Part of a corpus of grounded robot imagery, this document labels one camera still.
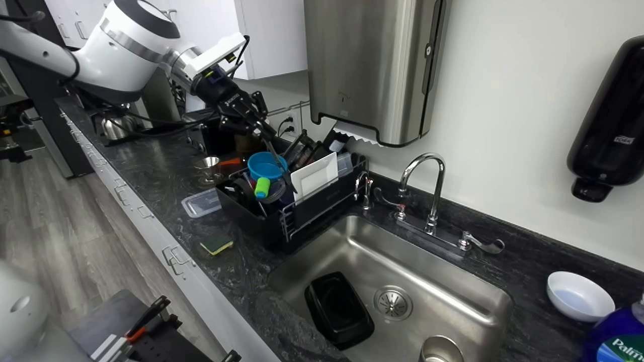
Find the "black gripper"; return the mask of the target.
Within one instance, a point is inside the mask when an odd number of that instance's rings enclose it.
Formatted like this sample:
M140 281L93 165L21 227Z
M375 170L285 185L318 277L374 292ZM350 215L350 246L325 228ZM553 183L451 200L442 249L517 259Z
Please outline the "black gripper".
M265 122L268 106L259 90L245 93L221 66L200 72L190 93L197 94L213 112L223 129L271 140L275 130Z

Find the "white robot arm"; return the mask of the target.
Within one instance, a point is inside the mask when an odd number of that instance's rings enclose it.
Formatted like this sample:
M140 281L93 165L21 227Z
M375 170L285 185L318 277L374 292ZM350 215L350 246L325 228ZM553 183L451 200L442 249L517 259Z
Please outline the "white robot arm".
M85 44L71 49L26 28L35 19L40 14L9 15L6 0L0 0L0 49L120 102L137 98L152 72L163 70L204 102L218 129L275 139L265 122L263 94L245 93L233 82L248 33L232 31L198 49L148 0L110 0Z

